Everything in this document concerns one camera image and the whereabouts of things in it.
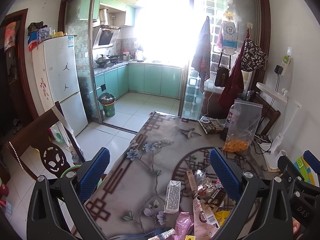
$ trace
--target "white desk lamp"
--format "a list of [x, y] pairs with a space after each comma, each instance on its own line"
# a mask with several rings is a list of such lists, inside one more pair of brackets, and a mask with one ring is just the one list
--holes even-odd
[[[274, 100], [281, 102], [281, 103], [288, 103], [288, 96], [289, 96], [289, 91], [286, 89], [282, 89], [282, 93], [280, 94], [276, 91], [274, 91], [272, 88], [266, 86], [265, 84], [262, 83], [257, 83], [257, 88], [259, 88], [262, 92], [266, 93], [268, 96], [270, 96], [271, 98], [273, 98]], [[293, 116], [290, 120], [290, 122], [288, 123], [287, 127], [283, 130], [283, 132], [279, 132], [279, 134], [277, 135], [277, 137], [274, 139], [274, 141], [270, 144], [270, 143], [263, 143], [260, 145], [261, 149], [264, 151], [270, 151], [270, 152], [266, 152], [263, 154], [266, 163], [268, 165], [268, 167], [270, 167], [271, 169], [277, 169], [278, 168], [278, 152], [276, 151], [277, 148], [279, 147], [279, 145], [282, 143], [283, 137], [285, 132], [287, 131], [287, 129], [289, 128], [290, 124], [292, 123], [295, 115], [297, 114], [298, 110], [302, 107], [302, 105], [296, 101], [295, 99], [293, 99], [293, 102], [296, 104], [297, 108], [295, 109]]]

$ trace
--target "dining table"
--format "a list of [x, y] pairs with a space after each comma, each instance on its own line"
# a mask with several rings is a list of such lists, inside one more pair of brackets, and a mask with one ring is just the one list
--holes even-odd
[[[163, 212], [169, 181], [181, 182], [179, 211], [193, 215], [193, 198], [187, 195], [184, 174], [187, 169], [202, 170], [215, 183], [217, 175], [209, 154], [214, 147], [222, 148], [224, 144], [219, 134], [206, 134], [197, 120], [154, 111], [85, 205], [108, 238], [174, 228], [179, 212]], [[266, 169], [263, 156], [252, 152], [251, 147], [241, 153], [221, 151], [242, 171], [250, 171], [261, 179], [277, 175]], [[259, 205], [257, 198], [241, 232], [243, 236], [248, 233]], [[226, 197], [218, 211], [232, 211], [234, 206], [235, 201]]]

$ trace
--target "black handbag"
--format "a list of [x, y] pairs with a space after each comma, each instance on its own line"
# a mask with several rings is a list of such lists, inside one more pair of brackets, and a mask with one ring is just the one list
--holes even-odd
[[229, 58], [229, 69], [227, 69], [226, 67], [220, 67], [222, 55], [223, 55], [223, 52], [220, 54], [219, 64], [218, 64], [218, 68], [217, 68], [217, 75], [216, 75], [216, 79], [214, 81], [214, 85], [216, 87], [225, 87], [226, 86], [228, 79], [229, 79], [230, 69], [231, 69], [231, 55]]
[[263, 67], [267, 54], [250, 39], [245, 40], [244, 53], [241, 58], [241, 70], [251, 72]]

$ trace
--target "white refrigerator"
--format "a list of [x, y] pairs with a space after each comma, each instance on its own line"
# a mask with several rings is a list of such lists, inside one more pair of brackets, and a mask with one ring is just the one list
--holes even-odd
[[79, 89], [74, 36], [44, 41], [32, 51], [37, 87], [44, 110], [59, 101], [65, 119], [78, 135], [88, 124]]

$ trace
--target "range hood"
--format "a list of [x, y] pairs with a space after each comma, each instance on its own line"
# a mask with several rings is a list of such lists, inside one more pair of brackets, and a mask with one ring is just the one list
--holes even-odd
[[121, 27], [108, 25], [107, 9], [99, 10], [100, 26], [92, 28], [93, 49], [113, 46]]

